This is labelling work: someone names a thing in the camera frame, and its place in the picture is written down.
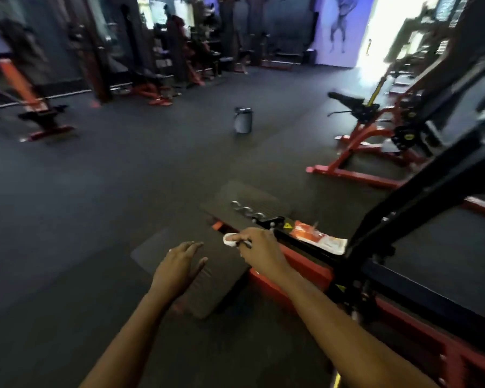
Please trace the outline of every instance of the black gym floor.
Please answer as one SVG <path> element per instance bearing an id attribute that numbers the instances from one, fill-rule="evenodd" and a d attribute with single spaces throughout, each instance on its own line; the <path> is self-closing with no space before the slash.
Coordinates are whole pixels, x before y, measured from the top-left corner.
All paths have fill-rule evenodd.
<path id="1" fill-rule="evenodd" d="M 349 237 L 387 191 L 305 173 L 336 157 L 348 115 L 326 93 L 357 71 L 253 69 L 195 88 L 170 108 L 142 98 L 90 107 L 58 100 L 78 137 L 19 143 L 0 120 L 0 387 L 75 387 L 147 290 L 129 257 L 159 229 L 204 220 L 199 204 L 230 179 L 284 200 L 294 217 Z M 233 108 L 254 130 L 235 136 Z M 352 169 L 401 178 L 370 156 Z M 187 240 L 187 234 L 176 236 Z M 398 243 L 388 266 L 485 315 L 485 218 L 456 208 Z M 204 321 L 169 313 L 141 386 L 327 386 L 330 365 L 298 320 L 244 281 Z"/>

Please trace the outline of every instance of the person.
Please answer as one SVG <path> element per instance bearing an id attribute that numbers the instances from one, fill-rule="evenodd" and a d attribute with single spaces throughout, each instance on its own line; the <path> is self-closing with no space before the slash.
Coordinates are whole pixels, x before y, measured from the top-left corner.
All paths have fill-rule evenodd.
<path id="1" fill-rule="evenodd" d="M 229 241 L 238 242 L 246 262 L 287 293 L 307 329 L 348 386 L 438 387 L 291 268 L 271 231 L 247 228 L 232 235 Z M 250 241 L 251 248 L 243 241 Z M 201 245 L 200 242 L 183 242 L 169 250 L 154 274 L 148 293 L 84 379 L 81 388 L 127 388 L 138 384 L 162 316 L 206 263 L 206 258 L 201 259 L 190 274 L 192 257 Z"/>
<path id="2" fill-rule="evenodd" d="M 338 29 L 341 31 L 341 52 L 345 52 L 345 40 L 347 39 L 347 15 L 357 5 L 357 0 L 336 0 L 338 3 L 338 17 L 330 27 L 330 42 L 332 47 L 330 52 L 334 51 L 334 34 Z"/>

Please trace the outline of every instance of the trash can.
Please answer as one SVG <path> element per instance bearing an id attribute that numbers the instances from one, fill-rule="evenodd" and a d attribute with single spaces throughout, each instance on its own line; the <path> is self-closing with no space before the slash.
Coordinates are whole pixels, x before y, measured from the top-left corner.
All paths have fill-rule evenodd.
<path id="1" fill-rule="evenodd" d="M 250 133 L 253 122 L 251 108 L 235 108 L 234 129 L 237 133 Z"/>

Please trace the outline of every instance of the wall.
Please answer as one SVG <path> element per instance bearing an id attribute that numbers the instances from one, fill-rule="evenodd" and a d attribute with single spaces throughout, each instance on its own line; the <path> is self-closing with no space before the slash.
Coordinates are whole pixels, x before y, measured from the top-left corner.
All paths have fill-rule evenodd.
<path id="1" fill-rule="evenodd" d="M 348 68 L 356 66 L 374 0 L 354 2 L 355 8 L 346 17 L 339 18 L 337 0 L 317 0 L 316 8 L 320 15 L 313 43 L 313 48 L 318 52 L 317 64 Z M 343 3 L 351 3 L 351 0 L 343 0 Z"/>

